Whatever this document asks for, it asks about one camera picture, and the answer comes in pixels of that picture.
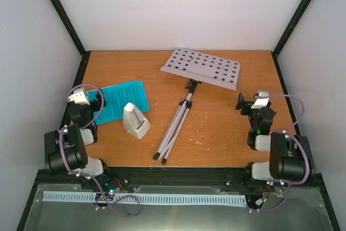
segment white wall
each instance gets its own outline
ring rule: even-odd
[[[80,55],[49,0],[0,0],[0,230],[15,230]]]
[[[346,0],[312,0],[278,58],[290,94],[307,105],[302,132],[309,136],[341,230],[346,230],[345,43]]]
[[[88,50],[272,50],[300,0],[61,0]]]

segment wooden tabletop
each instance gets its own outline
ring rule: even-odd
[[[201,51],[238,61],[241,70],[237,91],[202,83],[198,85],[187,119],[167,160],[166,167],[244,167],[263,162],[269,154],[247,146],[250,124],[235,110],[238,94],[252,100],[257,90],[281,94],[282,88],[270,51]],[[144,115],[151,127],[138,140],[127,134],[122,121],[98,127],[98,142],[86,147],[88,155],[109,166],[161,167],[152,159],[178,103],[186,98],[188,78],[160,71],[172,51],[93,51],[83,83],[100,88],[127,81],[143,81],[150,104]],[[272,130],[292,123],[284,98],[272,99],[277,112]]]

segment wooden table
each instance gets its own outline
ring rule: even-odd
[[[93,51],[83,83],[107,87],[141,80],[150,104],[145,113],[151,123],[148,133],[138,140],[127,134],[122,121],[98,128],[98,142],[87,146],[88,155],[103,159],[109,166],[161,167],[152,159],[178,103],[185,99],[188,78],[160,71],[172,51]],[[192,109],[167,160],[166,167],[244,167],[263,162],[268,153],[247,146],[250,124],[235,105],[239,92],[252,100],[257,90],[283,93],[270,51],[201,51],[239,61],[241,71],[237,91],[200,84],[191,101]],[[272,130],[292,123],[284,98],[272,99],[277,112]]]

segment black frame bar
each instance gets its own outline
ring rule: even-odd
[[[77,74],[73,83],[73,86],[81,84],[83,77],[88,65],[90,58],[90,51],[85,51],[82,42],[80,41],[76,31],[74,30],[71,21],[69,20],[60,0],[51,0],[54,8],[56,9],[59,17],[61,18],[64,26],[66,27],[70,37],[72,38],[76,48],[81,54],[81,62],[79,64]],[[288,94],[287,86],[280,69],[278,62],[278,56],[285,46],[287,40],[292,34],[295,26],[303,16],[305,10],[307,9],[311,0],[301,0],[298,8],[296,9],[292,19],[287,25],[283,35],[281,36],[278,44],[276,45],[274,51],[272,52],[273,61],[277,70],[277,74],[280,79],[280,83],[285,94]],[[296,116],[293,110],[293,106],[290,98],[286,98],[287,105],[289,108],[290,115],[293,121],[296,121]],[[67,115],[67,105],[63,115],[63,118],[60,123],[60,127],[65,124],[69,124],[70,119]],[[295,130],[297,134],[301,134],[298,125],[295,125]],[[257,188],[246,189],[240,180],[244,176],[244,169],[242,168],[149,168],[149,167],[110,167],[111,175],[116,176],[123,183],[124,180],[127,180],[125,188],[128,191],[133,190],[133,188],[142,186],[142,185],[170,185],[170,186],[208,186],[208,187],[217,187],[221,190],[226,190],[228,192],[239,192],[240,194],[246,196],[256,196],[260,194],[260,191]],[[28,218],[33,199],[35,197],[37,186],[39,184],[45,183],[69,183],[69,184],[81,184],[82,188],[97,190],[97,187],[94,183],[87,181],[83,178],[77,178],[71,175],[50,175],[45,170],[39,170],[32,186],[28,202],[25,206],[22,218],[19,222],[17,230],[23,230],[25,227],[26,220]],[[304,187],[317,187],[320,189],[325,207],[327,209],[329,219],[331,221],[332,227],[334,230],[340,230],[338,225],[334,210],[332,208],[327,190],[324,185],[321,174],[317,174],[316,181],[314,183],[305,183],[302,186]]]
[[[67,32],[70,35],[72,41],[75,43],[77,50],[79,51],[79,53],[83,57],[86,53],[85,48],[83,47],[83,44],[82,44],[81,40],[79,39],[79,37],[76,33],[76,30],[73,27],[69,17],[67,16],[63,5],[61,4],[60,0],[50,0],[50,2],[52,3],[56,12],[58,13],[61,21],[63,22]]]

